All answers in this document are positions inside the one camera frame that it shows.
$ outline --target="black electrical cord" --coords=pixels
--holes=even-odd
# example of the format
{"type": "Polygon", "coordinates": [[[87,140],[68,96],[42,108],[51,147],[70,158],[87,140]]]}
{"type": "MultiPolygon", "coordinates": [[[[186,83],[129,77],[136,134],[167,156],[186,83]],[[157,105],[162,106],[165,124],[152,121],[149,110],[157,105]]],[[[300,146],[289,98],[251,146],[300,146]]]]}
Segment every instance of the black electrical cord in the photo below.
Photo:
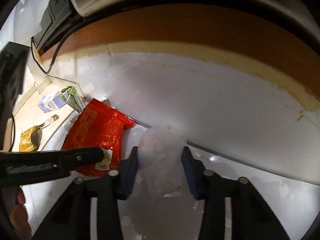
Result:
{"type": "Polygon", "coordinates": [[[49,67],[49,69],[48,69],[48,71],[45,71],[42,67],[41,67],[41,65],[39,64],[39,62],[36,60],[36,58],[35,58],[35,55],[33,54],[33,39],[31,39],[31,54],[32,54],[32,57],[33,57],[33,60],[34,60],[34,62],[38,65],[38,67],[41,69],[41,71],[44,73],[44,74],[49,74],[49,72],[50,72],[50,70],[52,69],[52,66],[51,67],[49,67]]]}
{"type": "Polygon", "coordinates": [[[14,116],[12,114],[12,126],[11,126],[11,134],[10,134],[10,149],[9,149],[9,152],[12,152],[12,148],[14,146],[15,138],[16,138],[16,123],[14,121],[14,116]]]}
{"type": "Polygon", "coordinates": [[[75,33],[76,31],[80,30],[81,28],[87,26],[88,24],[93,23],[93,22],[98,21],[98,20],[101,20],[101,19],[103,19],[103,18],[105,18],[105,17],[106,17],[106,15],[102,14],[102,15],[93,16],[93,17],[91,17],[91,18],[89,18],[89,19],[84,19],[83,22],[80,22],[79,24],[77,24],[76,26],[74,26],[73,28],[71,28],[69,31],[67,31],[66,34],[63,35],[61,41],[59,42],[59,44],[58,44],[58,46],[57,46],[57,48],[56,48],[56,50],[55,50],[55,52],[54,52],[54,54],[53,54],[51,63],[50,63],[50,65],[49,65],[49,69],[48,69],[47,71],[45,71],[45,70],[41,67],[41,65],[39,64],[39,62],[35,59],[35,56],[34,56],[34,54],[33,54],[33,45],[32,45],[32,44],[33,44],[33,39],[31,39],[31,54],[32,54],[33,60],[36,62],[36,64],[38,65],[38,67],[41,69],[41,71],[42,71],[44,74],[48,75],[49,72],[50,72],[51,69],[52,69],[52,66],[53,66],[56,58],[57,58],[57,55],[58,55],[58,53],[59,53],[59,50],[61,49],[63,43],[67,40],[67,38],[69,38],[69,36],[70,36],[71,34],[75,33]]]}

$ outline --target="white wall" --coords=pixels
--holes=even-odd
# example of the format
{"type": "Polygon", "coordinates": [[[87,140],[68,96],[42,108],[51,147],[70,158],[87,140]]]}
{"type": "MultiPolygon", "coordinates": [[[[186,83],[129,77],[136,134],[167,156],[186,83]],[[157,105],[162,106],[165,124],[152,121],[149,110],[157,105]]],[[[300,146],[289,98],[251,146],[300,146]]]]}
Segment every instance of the white wall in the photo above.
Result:
{"type": "MultiPolygon", "coordinates": [[[[141,122],[169,123],[193,143],[320,184],[320,115],[306,111],[311,109],[303,100],[307,93],[298,102],[292,97],[294,86],[279,89],[245,68],[235,69],[239,55],[239,61],[225,64],[231,68],[215,59],[115,48],[107,44],[68,53],[58,58],[50,75],[78,82],[89,98],[107,96],[112,106],[141,122]]],[[[260,63],[253,64],[258,68],[260,63]]],[[[268,68],[259,75],[274,71],[268,68]]]]}
{"type": "Polygon", "coordinates": [[[33,60],[31,50],[29,51],[27,66],[37,85],[39,85],[47,77],[47,75],[41,71],[36,62],[33,60]]]}

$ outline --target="plastic bag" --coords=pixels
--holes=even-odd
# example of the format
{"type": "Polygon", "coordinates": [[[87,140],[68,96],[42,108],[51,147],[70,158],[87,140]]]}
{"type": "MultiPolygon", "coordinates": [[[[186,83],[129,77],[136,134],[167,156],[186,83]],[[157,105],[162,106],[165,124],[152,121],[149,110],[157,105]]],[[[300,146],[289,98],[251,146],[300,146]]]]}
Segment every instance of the plastic bag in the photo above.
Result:
{"type": "Polygon", "coordinates": [[[116,169],[121,161],[121,137],[126,127],[133,127],[134,120],[116,109],[92,99],[68,133],[62,149],[98,146],[104,151],[104,160],[75,170],[85,176],[101,177],[109,169],[116,169]]]}
{"type": "Polygon", "coordinates": [[[180,185],[185,145],[182,133],[169,125],[151,127],[140,137],[139,174],[146,180],[151,197],[162,197],[180,185]]]}

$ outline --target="metal screw head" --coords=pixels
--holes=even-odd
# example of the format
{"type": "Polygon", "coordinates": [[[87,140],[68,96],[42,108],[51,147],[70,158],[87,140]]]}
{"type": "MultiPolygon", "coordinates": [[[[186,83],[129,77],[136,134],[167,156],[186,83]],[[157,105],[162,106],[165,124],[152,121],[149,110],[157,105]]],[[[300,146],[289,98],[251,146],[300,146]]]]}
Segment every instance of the metal screw head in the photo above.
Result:
{"type": "Polygon", "coordinates": [[[119,171],[118,170],[111,170],[108,172],[109,176],[111,177],[115,177],[119,175],[119,171]]]}
{"type": "Polygon", "coordinates": [[[249,182],[249,180],[248,180],[246,177],[241,177],[241,178],[239,179],[239,182],[240,182],[241,184],[247,184],[247,183],[249,182]]]}
{"type": "Polygon", "coordinates": [[[84,179],[81,178],[81,177],[77,177],[77,178],[75,178],[75,179],[73,180],[73,183],[76,184],[76,185],[79,185],[79,184],[81,184],[81,183],[83,183],[83,182],[84,182],[84,179]]]}
{"type": "Polygon", "coordinates": [[[212,170],[205,170],[203,172],[203,175],[204,176],[213,176],[214,175],[214,172],[212,170]]]}

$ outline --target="cream wall trim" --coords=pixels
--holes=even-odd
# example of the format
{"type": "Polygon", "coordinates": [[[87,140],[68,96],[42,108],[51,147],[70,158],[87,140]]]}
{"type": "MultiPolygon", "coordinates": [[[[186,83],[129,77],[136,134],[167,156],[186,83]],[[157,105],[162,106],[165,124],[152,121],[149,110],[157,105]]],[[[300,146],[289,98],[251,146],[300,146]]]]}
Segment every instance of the cream wall trim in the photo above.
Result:
{"type": "Polygon", "coordinates": [[[51,80],[49,77],[46,77],[44,80],[42,80],[39,85],[36,86],[36,89],[38,90],[39,94],[46,89],[47,86],[51,84],[51,80]]]}
{"type": "Polygon", "coordinates": [[[21,107],[25,104],[25,102],[36,92],[36,85],[33,85],[27,92],[25,92],[22,96],[19,95],[16,105],[13,109],[13,116],[17,114],[17,112],[21,109],[21,107]]]}
{"type": "Polygon", "coordinates": [[[82,92],[82,89],[81,89],[81,87],[79,86],[78,83],[75,83],[75,82],[72,82],[72,81],[69,81],[69,80],[65,80],[65,79],[62,79],[62,78],[52,77],[52,76],[48,76],[48,78],[50,79],[52,84],[55,84],[56,86],[61,87],[61,88],[65,88],[67,86],[74,86],[76,88],[79,96],[85,98],[85,96],[84,96],[84,94],[82,92]]]}

